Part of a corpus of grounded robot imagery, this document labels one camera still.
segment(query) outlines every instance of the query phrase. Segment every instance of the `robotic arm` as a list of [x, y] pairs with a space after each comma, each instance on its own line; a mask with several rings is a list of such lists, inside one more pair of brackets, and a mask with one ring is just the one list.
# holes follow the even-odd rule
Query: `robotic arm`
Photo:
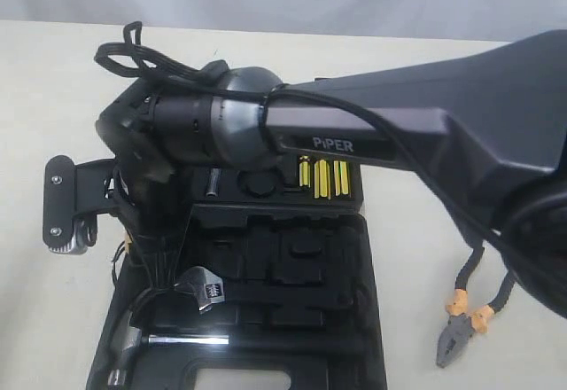
[[269, 168], [295, 152], [402, 168], [441, 199], [470, 245], [491, 243], [529, 293], [567, 317], [567, 31], [297, 85], [224, 61], [188, 68], [143, 47], [140, 32], [126, 26], [124, 43], [96, 55], [138, 77], [97, 121], [116, 155], [114, 182], [138, 214], [119, 215], [127, 228], [159, 232], [178, 215], [188, 166]]

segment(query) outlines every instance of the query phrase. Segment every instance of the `tool case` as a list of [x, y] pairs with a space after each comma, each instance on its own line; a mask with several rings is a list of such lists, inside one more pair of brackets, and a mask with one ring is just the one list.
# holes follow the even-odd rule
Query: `tool case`
[[[301, 166], [302, 160], [287, 155], [263, 172], [222, 170], [213, 197], [206, 195], [211, 170], [194, 170], [192, 213], [176, 272], [203, 266], [248, 285], [252, 302], [219, 303], [199, 313], [194, 299], [171, 292], [148, 303], [137, 325], [155, 334], [227, 334], [241, 344], [142, 347], [129, 388], [192, 389], [198, 372], [213, 368], [283, 371], [292, 390], [386, 389], [369, 236], [358, 214], [360, 168], [347, 165], [344, 194], [335, 184], [332, 161], [307, 159], [308, 166]], [[325, 191], [320, 173], [326, 173]], [[293, 289], [293, 303], [254, 303], [254, 292], [266, 285]], [[145, 271], [127, 256], [87, 390], [106, 388], [113, 327], [146, 286]], [[302, 290], [308, 288], [328, 290], [349, 300], [348, 307], [302, 305]]]

